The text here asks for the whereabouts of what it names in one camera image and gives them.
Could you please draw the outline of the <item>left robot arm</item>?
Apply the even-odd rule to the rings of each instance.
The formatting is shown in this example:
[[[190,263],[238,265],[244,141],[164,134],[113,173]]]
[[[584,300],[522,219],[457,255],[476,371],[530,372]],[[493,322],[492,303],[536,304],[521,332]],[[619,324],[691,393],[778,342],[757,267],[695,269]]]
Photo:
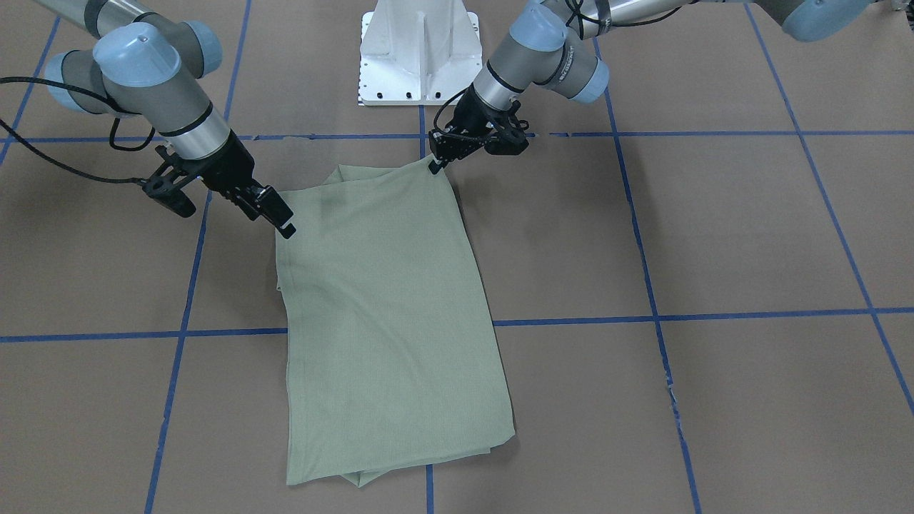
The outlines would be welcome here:
[[[532,86],[590,104],[601,97],[610,72],[590,52],[605,34],[669,19],[683,1],[528,1],[476,78],[453,97],[453,118],[428,131],[428,169],[484,150],[516,156],[528,148],[528,123],[517,117]]]

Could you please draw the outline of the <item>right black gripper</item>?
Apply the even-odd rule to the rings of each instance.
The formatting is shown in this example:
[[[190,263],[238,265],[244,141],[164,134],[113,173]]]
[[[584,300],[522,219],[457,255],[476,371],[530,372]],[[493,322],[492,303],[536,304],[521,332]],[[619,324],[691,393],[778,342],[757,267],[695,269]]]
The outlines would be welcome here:
[[[261,185],[253,178],[254,159],[233,131],[216,153],[203,159],[191,160],[178,153],[168,153],[162,144],[156,147],[156,152],[163,163],[144,180],[141,189],[174,214],[188,218],[196,213],[196,206],[183,192],[183,187],[199,178],[208,189],[228,199],[252,221],[260,217],[266,219],[285,240],[295,234],[296,228],[291,224],[293,211],[277,190]]]

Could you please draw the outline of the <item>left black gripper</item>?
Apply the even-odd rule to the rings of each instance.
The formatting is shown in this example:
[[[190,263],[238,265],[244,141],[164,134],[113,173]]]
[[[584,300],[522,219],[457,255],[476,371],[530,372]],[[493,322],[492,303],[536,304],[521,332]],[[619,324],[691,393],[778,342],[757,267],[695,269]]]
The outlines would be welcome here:
[[[438,117],[455,99],[453,119],[441,128]],[[516,113],[521,107],[519,100],[511,99],[506,111],[490,107],[477,94],[476,88],[468,86],[445,101],[432,121],[428,131],[430,149],[434,158],[428,163],[432,176],[437,176],[444,166],[461,160],[483,148],[489,155],[517,156],[528,146],[529,123],[519,120]]]

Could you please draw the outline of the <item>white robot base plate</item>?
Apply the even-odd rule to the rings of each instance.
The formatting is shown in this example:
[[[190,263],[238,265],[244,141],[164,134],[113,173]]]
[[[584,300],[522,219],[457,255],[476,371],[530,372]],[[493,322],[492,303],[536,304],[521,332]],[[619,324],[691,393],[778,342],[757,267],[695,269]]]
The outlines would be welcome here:
[[[461,1],[378,1],[360,55],[360,105],[441,105],[482,69],[479,19]]]

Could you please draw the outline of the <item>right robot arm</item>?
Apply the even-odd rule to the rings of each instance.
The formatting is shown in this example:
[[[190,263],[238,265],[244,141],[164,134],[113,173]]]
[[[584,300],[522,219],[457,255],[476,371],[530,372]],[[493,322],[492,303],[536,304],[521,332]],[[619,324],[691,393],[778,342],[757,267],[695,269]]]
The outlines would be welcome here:
[[[171,21],[137,1],[42,6],[96,39],[91,50],[50,59],[50,94],[79,113],[143,116],[166,141],[156,149],[162,165],[137,180],[149,198],[190,217],[196,208],[184,188],[199,178],[249,219],[262,217],[284,238],[293,236],[293,211],[253,178],[253,157],[199,85],[222,61],[222,46],[207,25]]]

